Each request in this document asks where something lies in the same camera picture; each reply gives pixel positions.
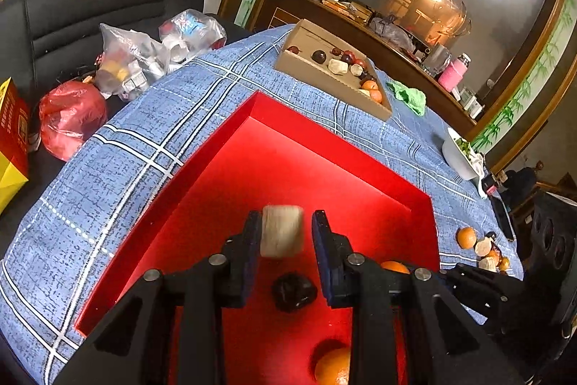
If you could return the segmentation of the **large orange mandarin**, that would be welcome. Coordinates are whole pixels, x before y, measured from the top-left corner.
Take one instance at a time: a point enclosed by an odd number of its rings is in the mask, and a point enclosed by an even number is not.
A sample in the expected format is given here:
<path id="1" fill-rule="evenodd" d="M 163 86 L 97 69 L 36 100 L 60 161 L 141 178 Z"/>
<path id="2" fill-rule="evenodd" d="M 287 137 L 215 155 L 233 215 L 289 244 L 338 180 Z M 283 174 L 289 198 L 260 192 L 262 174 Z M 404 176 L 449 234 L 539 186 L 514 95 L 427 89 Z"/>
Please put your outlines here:
<path id="1" fill-rule="evenodd" d="M 476 232 L 472 227 L 464 227 L 457 231 L 456 241 L 461 249 L 473 249 L 477 243 Z"/>

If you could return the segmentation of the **beige sugarcane block small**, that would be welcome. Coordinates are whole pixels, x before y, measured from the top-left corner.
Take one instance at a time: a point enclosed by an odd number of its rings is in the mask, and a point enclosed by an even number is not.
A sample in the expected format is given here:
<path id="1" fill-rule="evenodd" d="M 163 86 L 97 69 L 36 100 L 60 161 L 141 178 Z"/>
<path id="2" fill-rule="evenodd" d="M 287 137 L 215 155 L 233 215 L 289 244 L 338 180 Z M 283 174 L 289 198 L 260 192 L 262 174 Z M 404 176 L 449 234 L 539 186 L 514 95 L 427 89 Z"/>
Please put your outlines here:
<path id="1" fill-rule="evenodd" d="M 477 266 L 479 269 L 483 269 L 491 273 L 496 273 L 499 266 L 499 258 L 486 256 L 478 261 Z"/>

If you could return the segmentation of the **beige sugarcane block large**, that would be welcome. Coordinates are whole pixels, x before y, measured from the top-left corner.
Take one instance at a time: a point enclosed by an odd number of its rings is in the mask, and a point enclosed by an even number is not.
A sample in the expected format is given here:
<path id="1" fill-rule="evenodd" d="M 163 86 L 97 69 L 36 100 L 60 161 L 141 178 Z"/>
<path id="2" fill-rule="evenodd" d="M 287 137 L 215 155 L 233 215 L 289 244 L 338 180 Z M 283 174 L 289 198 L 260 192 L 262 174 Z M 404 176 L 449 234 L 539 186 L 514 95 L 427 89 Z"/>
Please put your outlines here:
<path id="1" fill-rule="evenodd" d="M 304 210 L 294 205 L 267 205 L 262 210 L 260 255 L 288 258 L 301 253 L 304 244 Z"/>

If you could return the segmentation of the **black smartphone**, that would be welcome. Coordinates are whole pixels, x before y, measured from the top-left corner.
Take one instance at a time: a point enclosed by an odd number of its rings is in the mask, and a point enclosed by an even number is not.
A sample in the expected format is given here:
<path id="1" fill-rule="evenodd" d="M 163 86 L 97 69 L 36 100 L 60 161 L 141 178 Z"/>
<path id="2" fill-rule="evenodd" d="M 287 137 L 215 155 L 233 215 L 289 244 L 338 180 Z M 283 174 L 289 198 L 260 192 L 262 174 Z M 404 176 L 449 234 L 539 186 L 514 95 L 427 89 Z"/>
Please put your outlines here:
<path id="1" fill-rule="evenodd" d="M 511 225 L 510 217 L 507 214 L 507 208 L 502 202 L 502 199 L 495 196 L 490 196 L 489 200 L 494 210 L 500 230 L 503 232 L 508 241 L 514 241 L 514 227 Z"/>

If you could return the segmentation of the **black sofa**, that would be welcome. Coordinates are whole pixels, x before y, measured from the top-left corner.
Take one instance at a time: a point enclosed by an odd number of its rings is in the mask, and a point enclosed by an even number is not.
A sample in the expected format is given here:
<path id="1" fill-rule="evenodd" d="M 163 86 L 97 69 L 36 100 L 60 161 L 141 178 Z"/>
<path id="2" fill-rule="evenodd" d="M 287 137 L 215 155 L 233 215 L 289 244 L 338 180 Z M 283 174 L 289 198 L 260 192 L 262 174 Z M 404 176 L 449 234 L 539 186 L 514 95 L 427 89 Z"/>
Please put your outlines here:
<path id="1" fill-rule="evenodd" d="M 93 64 L 103 23 L 157 38 L 168 18 L 203 7 L 204 0 L 2 0 L 1 77 L 35 105 L 62 73 Z"/>

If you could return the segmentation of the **wooden sideboard counter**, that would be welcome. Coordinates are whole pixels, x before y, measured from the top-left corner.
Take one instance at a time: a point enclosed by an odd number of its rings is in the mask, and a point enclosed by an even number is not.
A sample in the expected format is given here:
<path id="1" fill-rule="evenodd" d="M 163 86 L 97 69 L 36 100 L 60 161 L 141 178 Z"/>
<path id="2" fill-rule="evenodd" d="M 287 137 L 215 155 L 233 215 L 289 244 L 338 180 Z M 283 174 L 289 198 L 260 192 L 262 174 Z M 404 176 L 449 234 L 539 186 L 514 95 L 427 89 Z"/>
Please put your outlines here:
<path id="1" fill-rule="evenodd" d="M 256 0 L 247 28 L 261 31 L 306 18 L 365 54 L 389 77 L 426 94 L 427 106 L 462 137 L 472 139 L 476 122 L 456 99 L 423 68 L 363 25 L 345 18 L 317 0 Z"/>

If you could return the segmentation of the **yellow red carton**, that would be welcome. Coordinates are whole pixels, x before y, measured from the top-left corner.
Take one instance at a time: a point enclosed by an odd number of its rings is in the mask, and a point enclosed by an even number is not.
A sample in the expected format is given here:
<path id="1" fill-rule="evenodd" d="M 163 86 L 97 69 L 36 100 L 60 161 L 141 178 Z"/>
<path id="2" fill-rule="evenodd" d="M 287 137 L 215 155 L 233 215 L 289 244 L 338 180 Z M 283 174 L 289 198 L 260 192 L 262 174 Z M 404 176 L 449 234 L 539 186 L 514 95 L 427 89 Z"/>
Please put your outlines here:
<path id="1" fill-rule="evenodd" d="M 28 181 L 29 110 L 12 78 L 1 84 L 0 212 Z"/>

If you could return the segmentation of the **clear plastic bag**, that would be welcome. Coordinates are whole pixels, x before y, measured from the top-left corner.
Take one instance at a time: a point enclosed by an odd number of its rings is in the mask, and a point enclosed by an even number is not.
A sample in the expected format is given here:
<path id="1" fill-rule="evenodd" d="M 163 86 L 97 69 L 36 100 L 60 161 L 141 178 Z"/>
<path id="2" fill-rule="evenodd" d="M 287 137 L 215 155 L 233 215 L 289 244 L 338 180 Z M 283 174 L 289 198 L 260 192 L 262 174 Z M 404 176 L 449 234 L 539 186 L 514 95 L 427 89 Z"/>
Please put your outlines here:
<path id="1" fill-rule="evenodd" d="M 94 76 L 104 95 L 131 102 L 168 73 L 169 52 L 149 35 L 100 24 L 103 54 Z"/>

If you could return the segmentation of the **red plastic bag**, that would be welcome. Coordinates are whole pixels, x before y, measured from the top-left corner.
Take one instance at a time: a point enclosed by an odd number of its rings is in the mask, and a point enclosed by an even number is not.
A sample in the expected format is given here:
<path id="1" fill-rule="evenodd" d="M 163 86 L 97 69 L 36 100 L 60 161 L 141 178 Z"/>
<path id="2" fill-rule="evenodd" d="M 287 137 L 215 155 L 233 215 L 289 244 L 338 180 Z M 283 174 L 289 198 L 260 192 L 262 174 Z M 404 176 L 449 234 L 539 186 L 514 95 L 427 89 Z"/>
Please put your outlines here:
<path id="1" fill-rule="evenodd" d="M 40 100 L 39 118 L 46 151 L 69 161 L 107 122 L 107 104 L 94 85 L 71 80 Z"/>

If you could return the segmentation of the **glass pitcher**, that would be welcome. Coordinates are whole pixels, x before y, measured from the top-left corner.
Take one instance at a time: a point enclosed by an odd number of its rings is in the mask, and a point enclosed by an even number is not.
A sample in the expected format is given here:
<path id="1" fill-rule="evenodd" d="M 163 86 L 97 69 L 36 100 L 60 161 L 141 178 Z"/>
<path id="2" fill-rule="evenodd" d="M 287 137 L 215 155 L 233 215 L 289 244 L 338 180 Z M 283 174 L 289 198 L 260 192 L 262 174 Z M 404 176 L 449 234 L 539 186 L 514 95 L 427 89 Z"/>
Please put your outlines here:
<path id="1" fill-rule="evenodd" d="M 424 71 L 431 77 L 440 74 L 451 62 L 451 52 L 442 44 L 436 44 L 423 61 Z"/>

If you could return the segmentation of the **clear bag blue label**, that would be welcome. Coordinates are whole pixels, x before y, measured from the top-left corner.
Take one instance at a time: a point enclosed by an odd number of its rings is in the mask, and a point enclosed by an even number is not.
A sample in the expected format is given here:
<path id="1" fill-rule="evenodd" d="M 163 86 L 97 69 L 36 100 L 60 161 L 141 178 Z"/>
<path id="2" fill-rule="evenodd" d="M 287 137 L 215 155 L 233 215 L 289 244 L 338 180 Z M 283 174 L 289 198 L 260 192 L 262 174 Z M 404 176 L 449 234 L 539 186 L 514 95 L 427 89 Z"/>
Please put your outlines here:
<path id="1" fill-rule="evenodd" d="M 220 49 L 227 42 L 225 29 L 216 19 L 193 9 L 169 18 L 158 32 L 173 64 Z"/>

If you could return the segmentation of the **white sugarcane chunk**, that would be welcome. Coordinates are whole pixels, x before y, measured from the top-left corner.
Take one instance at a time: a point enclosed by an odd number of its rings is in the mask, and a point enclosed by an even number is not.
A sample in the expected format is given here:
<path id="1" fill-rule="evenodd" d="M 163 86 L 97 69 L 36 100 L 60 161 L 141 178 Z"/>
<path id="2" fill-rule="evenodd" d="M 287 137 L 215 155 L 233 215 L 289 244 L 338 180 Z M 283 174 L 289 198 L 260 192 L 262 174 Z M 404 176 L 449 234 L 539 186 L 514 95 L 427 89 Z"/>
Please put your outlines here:
<path id="1" fill-rule="evenodd" d="M 490 237 L 479 239 L 474 246 L 474 252 L 478 258 L 484 258 L 489 255 L 492 250 L 493 241 Z"/>

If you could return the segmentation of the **orange mandarin front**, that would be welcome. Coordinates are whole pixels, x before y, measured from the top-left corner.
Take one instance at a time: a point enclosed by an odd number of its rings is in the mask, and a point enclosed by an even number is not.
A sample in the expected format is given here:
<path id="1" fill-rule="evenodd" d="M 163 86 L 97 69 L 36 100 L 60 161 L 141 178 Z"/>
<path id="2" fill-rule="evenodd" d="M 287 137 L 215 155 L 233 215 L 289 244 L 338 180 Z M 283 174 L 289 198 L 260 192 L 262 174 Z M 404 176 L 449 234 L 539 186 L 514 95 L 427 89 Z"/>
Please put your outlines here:
<path id="1" fill-rule="evenodd" d="M 320 385 L 347 385 L 349 382 L 350 349 L 334 349 L 321 357 L 314 368 L 314 377 Z"/>

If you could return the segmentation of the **small orange mandarin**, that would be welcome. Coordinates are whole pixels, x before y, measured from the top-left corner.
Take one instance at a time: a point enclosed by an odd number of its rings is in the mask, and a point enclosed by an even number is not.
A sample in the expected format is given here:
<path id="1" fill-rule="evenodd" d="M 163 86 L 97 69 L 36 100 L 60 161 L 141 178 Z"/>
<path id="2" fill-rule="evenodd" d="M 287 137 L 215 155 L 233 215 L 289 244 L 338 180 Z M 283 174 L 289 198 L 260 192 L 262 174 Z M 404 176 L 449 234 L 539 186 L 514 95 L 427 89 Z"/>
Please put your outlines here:
<path id="1" fill-rule="evenodd" d="M 507 257 L 502 257 L 498 267 L 501 272 L 506 272 L 510 268 L 510 260 Z"/>

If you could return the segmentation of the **dark plum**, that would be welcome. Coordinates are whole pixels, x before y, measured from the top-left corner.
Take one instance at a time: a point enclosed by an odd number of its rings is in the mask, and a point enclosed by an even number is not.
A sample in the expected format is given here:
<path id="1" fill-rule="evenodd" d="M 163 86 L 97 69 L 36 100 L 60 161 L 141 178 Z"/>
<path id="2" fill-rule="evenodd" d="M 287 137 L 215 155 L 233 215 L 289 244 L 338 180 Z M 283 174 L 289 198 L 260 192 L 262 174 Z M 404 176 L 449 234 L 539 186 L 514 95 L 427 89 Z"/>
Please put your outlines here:
<path id="1" fill-rule="evenodd" d="M 287 273 L 278 277 L 271 292 L 276 308 L 285 313 L 292 313 L 312 304 L 318 295 L 313 281 L 299 273 Z"/>

